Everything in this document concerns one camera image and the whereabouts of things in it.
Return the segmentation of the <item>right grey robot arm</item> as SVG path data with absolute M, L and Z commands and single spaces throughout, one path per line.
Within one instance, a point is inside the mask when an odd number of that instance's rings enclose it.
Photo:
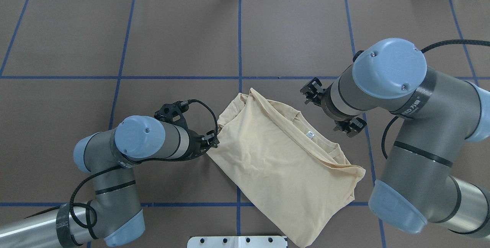
M 424 56 L 452 44 L 489 46 L 446 40 L 418 49 L 408 40 L 388 38 L 357 52 L 327 88 L 315 77 L 300 92 L 349 137 L 366 127 L 360 116 L 371 109 L 403 120 L 369 199 L 378 218 L 411 234 L 432 222 L 488 241 L 489 191 L 450 173 L 465 142 L 489 137 L 489 91 L 429 67 Z

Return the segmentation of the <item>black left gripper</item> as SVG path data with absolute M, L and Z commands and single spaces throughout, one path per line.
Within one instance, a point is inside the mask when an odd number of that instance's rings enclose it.
M 189 149 L 187 150 L 187 159 L 196 159 L 203 155 L 203 150 L 217 148 L 219 140 L 216 130 L 207 132 L 205 135 L 199 135 L 195 131 L 189 131 Z

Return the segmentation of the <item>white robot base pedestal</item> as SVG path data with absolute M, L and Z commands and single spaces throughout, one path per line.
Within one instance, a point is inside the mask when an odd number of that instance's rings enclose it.
M 188 248 L 287 248 L 288 239 L 279 235 L 191 237 Z

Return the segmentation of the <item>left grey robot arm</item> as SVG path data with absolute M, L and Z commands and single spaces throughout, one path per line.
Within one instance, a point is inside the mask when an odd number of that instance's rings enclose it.
M 200 136 L 186 124 L 130 116 L 80 140 L 73 158 L 90 175 L 68 203 L 1 227 L 2 248 L 80 248 L 103 239 L 122 246 L 145 232 L 133 168 L 149 161 L 195 159 L 216 147 L 218 129 Z

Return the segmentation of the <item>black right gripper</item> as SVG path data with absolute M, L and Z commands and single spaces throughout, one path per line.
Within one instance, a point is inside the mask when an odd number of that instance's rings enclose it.
M 333 131 L 343 132 L 349 138 L 353 138 L 363 131 L 367 122 L 360 117 L 350 119 L 348 114 L 336 107 L 332 97 L 333 86 L 334 84 L 331 84 L 327 89 L 324 89 L 320 79 L 314 77 L 300 89 L 300 92 L 305 96 L 305 105 L 313 103 L 316 106 L 321 106 L 325 114 L 335 121 Z

